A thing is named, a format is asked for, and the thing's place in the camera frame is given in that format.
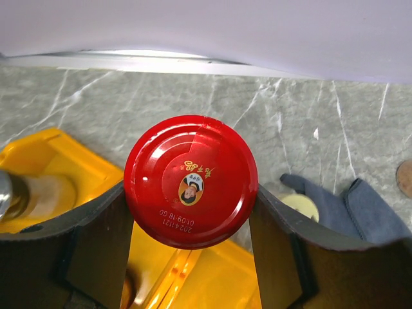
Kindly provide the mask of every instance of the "red lid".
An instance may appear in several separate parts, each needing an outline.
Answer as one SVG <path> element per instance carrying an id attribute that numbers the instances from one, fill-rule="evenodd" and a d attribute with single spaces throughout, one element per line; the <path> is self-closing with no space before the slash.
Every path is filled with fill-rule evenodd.
<path id="1" fill-rule="evenodd" d="M 148 130 L 126 162 L 124 189 L 135 221 L 176 248 L 215 245 L 252 211 L 258 171 L 245 141 L 203 116 L 167 119 Z"/>

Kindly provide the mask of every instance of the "yellow container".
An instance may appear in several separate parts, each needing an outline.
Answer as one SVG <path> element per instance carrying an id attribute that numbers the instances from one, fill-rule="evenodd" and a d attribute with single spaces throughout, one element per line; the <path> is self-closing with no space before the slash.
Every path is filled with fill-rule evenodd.
<path id="1" fill-rule="evenodd" d="M 55 128 L 8 144 L 0 153 L 0 168 L 67 177 L 77 192 L 75 207 L 123 179 L 118 167 Z M 19 232 L 41 221 L 0 222 L 0 232 Z M 261 308 L 253 255 L 230 240 L 202 250 L 177 250 L 155 241 L 135 223 L 128 268 L 137 287 L 134 309 Z"/>
<path id="2" fill-rule="evenodd" d="M 106 192 L 122 181 L 122 171 L 80 145 L 66 133 L 51 128 L 8 144 L 0 153 L 0 168 L 33 177 L 63 175 L 75 187 L 74 207 Z M 0 232 L 19 232 L 49 218 L 15 218 L 0 222 Z"/>

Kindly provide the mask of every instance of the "white wall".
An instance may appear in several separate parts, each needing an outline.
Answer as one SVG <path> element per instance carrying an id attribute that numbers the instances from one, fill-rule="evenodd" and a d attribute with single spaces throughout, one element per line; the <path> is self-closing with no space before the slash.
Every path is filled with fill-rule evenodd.
<path id="1" fill-rule="evenodd" d="M 412 83 L 408 0 L 0 0 L 6 56 L 142 48 Z"/>

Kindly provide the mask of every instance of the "marble countertop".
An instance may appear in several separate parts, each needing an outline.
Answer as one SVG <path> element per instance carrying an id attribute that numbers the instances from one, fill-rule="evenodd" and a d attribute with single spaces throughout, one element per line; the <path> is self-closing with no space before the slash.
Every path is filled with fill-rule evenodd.
<path id="1" fill-rule="evenodd" d="M 123 167 L 151 126 L 207 115 L 246 140 L 272 193 L 291 192 L 283 173 L 336 194 L 361 177 L 412 228 L 395 180 L 412 156 L 411 101 L 412 86 L 399 84 L 0 66 L 0 148 L 57 126 Z M 251 249 L 248 223 L 234 239 Z"/>

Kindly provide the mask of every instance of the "cloth glove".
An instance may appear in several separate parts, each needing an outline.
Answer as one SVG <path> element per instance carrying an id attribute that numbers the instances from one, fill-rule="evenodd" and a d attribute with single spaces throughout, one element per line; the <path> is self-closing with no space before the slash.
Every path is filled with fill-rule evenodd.
<path id="1" fill-rule="evenodd" d="M 319 211 L 319 223 L 331 230 L 376 244 L 412 236 L 393 209 L 360 178 L 342 197 L 298 175 L 283 174 L 281 182 L 309 197 Z"/>

